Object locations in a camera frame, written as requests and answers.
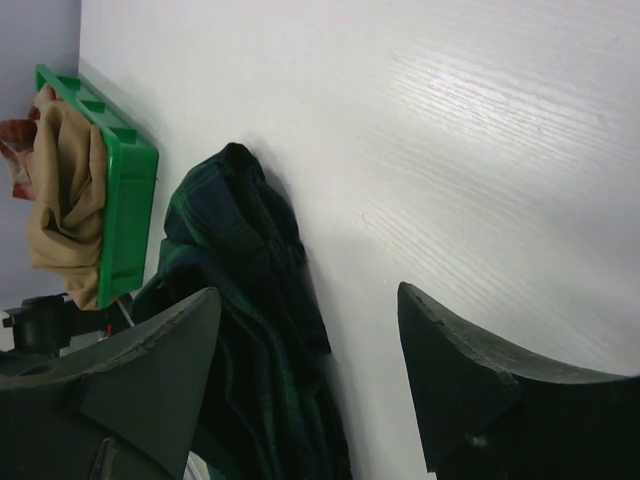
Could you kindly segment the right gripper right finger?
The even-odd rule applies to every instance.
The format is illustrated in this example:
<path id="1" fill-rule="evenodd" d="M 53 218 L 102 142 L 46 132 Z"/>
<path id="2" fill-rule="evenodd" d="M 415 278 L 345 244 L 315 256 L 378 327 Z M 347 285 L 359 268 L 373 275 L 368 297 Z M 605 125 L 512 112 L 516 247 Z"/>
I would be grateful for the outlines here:
<path id="1" fill-rule="evenodd" d="M 639 380 L 534 353 L 409 283 L 397 291 L 427 470 L 439 479 L 635 479 Z"/>

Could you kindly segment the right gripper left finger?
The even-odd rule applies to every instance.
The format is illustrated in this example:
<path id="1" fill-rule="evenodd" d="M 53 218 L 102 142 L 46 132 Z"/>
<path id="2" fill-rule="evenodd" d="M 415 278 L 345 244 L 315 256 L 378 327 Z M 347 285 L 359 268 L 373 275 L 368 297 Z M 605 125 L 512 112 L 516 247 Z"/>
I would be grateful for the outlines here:
<path id="1" fill-rule="evenodd" d="M 69 355 L 3 365 L 2 478 L 182 478 L 220 311 L 202 289 Z"/>

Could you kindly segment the dark green plaid skirt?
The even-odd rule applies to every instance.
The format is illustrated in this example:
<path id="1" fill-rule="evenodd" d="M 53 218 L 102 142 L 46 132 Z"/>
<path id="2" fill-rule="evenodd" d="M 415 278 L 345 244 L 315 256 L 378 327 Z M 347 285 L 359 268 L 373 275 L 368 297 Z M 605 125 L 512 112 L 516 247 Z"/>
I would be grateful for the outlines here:
<path id="1" fill-rule="evenodd" d="M 326 328 L 303 272 L 292 209 L 257 158 L 231 143 L 173 193 L 156 274 L 134 298 L 149 319 L 206 287 L 219 332 L 193 450 L 215 479 L 348 479 L 340 414 L 322 360 Z"/>

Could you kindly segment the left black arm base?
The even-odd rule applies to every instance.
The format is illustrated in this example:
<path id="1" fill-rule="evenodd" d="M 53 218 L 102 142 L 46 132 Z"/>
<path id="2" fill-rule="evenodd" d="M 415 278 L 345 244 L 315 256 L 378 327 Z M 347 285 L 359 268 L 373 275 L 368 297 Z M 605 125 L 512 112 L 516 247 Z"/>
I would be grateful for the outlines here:
<path id="1" fill-rule="evenodd" d="M 85 311 L 64 294 L 23 300 L 2 320 L 2 327 L 12 330 L 14 346 L 1 353 L 1 367 L 27 359 L 56 358 L 77 337 L 99 334 L 106 338 L 119 333 L 133 326 L 131 303 L 132 296 L 125 294 L 105 309 Z"/>

